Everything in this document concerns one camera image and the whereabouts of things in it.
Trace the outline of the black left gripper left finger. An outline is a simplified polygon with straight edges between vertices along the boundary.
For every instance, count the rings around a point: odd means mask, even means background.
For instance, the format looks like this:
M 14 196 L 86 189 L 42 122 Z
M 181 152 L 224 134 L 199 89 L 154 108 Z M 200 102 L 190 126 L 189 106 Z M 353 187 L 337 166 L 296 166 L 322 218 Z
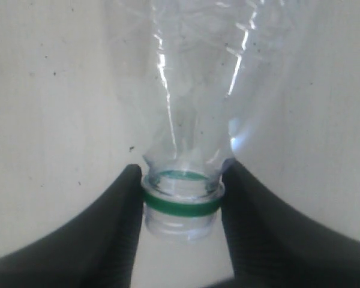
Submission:
M 142 226 L 142 171 L 129 164 L 79 215 L 0 257 L 0 287 L 130 287 Z

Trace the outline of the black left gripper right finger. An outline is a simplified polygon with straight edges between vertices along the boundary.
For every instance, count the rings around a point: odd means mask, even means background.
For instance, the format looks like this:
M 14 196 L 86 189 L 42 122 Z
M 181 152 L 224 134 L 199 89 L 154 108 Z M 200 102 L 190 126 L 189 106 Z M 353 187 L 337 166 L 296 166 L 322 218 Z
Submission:
M 360 287 L 360 241 L 303 215 L 239 162 L 223 182 L 233 277 L 222 287 Z

